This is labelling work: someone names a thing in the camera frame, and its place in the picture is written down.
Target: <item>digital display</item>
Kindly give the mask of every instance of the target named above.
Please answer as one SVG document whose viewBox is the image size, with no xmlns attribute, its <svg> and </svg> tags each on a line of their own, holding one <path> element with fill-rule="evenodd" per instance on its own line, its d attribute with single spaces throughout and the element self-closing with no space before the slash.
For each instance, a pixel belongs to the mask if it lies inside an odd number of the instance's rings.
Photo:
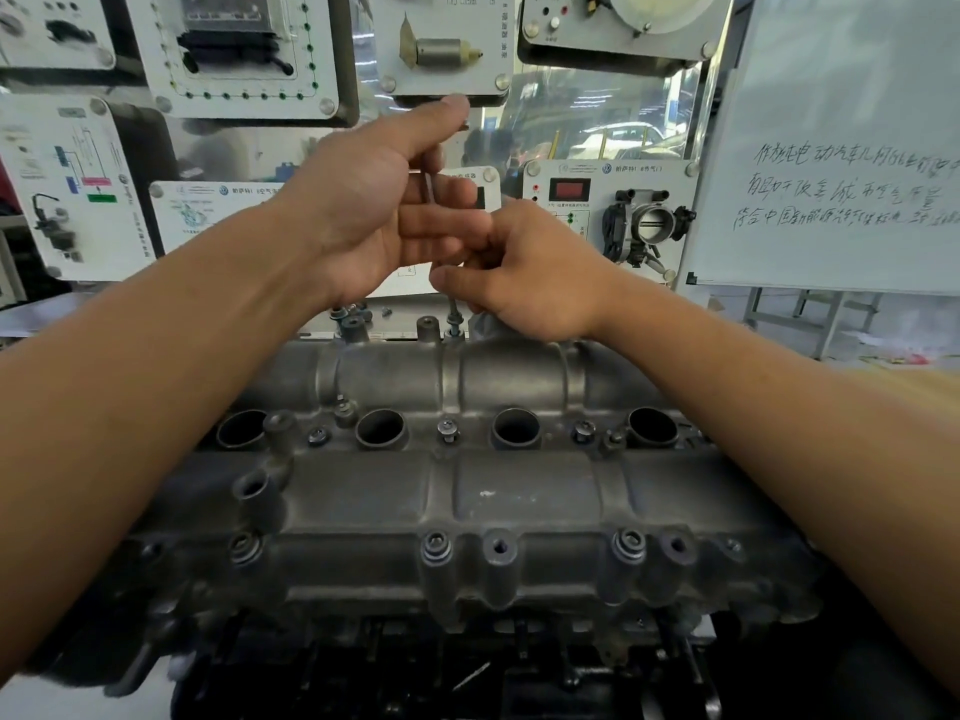
<svg viewBox="0 0 960 720">
<path fill-rule="evenodd" d="M 550 202 L 589 202 L 591 180 L 550 179 Z"/>
</svg>

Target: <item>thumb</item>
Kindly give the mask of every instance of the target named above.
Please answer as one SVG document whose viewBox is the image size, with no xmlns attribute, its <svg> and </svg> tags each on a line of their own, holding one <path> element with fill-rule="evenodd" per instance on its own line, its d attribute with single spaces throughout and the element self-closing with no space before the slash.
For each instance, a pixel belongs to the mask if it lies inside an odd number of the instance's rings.
<svg viewBox="0 0 960 720">
<path fill-rule="evenodd" d="M 476 303 L 486 310 L 496 312 L 501 302 L 497 287 L 498 275 L 495 269 L 441 265 L 430 272 L 430 284 L 452 299 Z"/>
</svg>

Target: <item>floor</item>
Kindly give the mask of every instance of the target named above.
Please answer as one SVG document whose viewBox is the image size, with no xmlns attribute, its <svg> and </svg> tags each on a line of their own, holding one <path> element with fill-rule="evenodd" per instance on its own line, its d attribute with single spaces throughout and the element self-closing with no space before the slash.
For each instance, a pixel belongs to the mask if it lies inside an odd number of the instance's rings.
<svg viewBox="0 0 960 720">
<path fill-rule="evenodd" d="M 740 322 L 747 304 L 748 289 L 716 288 L 711 308 L 724 318 Z M 789 316 L 797 300 L 796 290 L 764 290 L 761 310 Z M 827 313 L 827 306 L 808 303 L 805 316 L 816 320 Z M 880 303 L 871 335 L 880 345 L 859 342 L 856 329 L 864 313 L 846 311 L 837 329 L 826 361 L 837 365 L 862 366 L 858 378 L 870 379 L 882 388 L 892 388 L 909 399 L 940 403 L 943 409 L 960 416 L 960 298 L 918 295 L 886 295 Z M 758 332 L 799 353 L 810 353 L 816 335 L 761 323 Z M 923 352 L 947 358 L 937 364 L 951 372 L 947 377 L 917 367 L 886 367 L 882 359 L 906 352 Z M 870 365 L 864 357 L 879 357 Z M 32 677 L 15 677 L 0 692 L 0 717 L 16 720 L 167 720 L 172 683 L 166 678 L 166 662 L 159 663 L 143 686 L 130 697 L 109 700 L 102 690 L 67 689 Z"/>
</svg>

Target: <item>engine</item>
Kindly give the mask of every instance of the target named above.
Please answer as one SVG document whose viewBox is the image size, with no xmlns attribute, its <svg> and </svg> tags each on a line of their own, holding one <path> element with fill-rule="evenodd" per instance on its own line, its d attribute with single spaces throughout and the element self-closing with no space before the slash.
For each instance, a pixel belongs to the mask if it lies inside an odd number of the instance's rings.
<svg viewBox="0 0 960 720">
<path fill-rule="evenodd" d="M 498 716 L 505 677 L 519 708 L 551 702 L 518 667 L 576 693 L 649 680 L 661 662 L 684 668 L 709 711 L 712 615 L 817 616 L 822 558 L 635 367 L 594 342 L 471 326 L 441 338 L 425 316 L 416 341 L 370 341 L 351 316 L 342 338 L 286 344 L 33 670 L 119 696 L 173 655 L 174 703 L 196 707 L 231 667 L 255 666 L 262 689 L 269 668 L 295 666 L 278 687 L 296 699 L 320 675 L 340 697 L 330 678 L 354 665 L 369 689 L 388 663 L 380 677 L 401 699 L 360 692 L 378 714 L 414 714 L 415 666 L 449 713 L 497 677 L 474 697 L 495 695 Z"/>
</svg>

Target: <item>person's left hand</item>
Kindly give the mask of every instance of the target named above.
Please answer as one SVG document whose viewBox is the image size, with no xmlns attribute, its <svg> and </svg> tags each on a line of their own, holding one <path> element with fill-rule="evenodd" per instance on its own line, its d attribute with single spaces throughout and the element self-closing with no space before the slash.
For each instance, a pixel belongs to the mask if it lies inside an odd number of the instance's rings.
<svg viewBox="0 0 960 720">
<path fill-rule="evenodd" d="M 317 308 L 361 301 L 397 268 L 456 259 L 461 238 L 486 236 L 491 216 L 474 209 L 468 179 L 423 173 L 444 166 L 440 143 L 458 132 L 469 106 L 462 95 L 331 133 L 266 204 L 297 252 L 312 261 Z"/>
</svg>

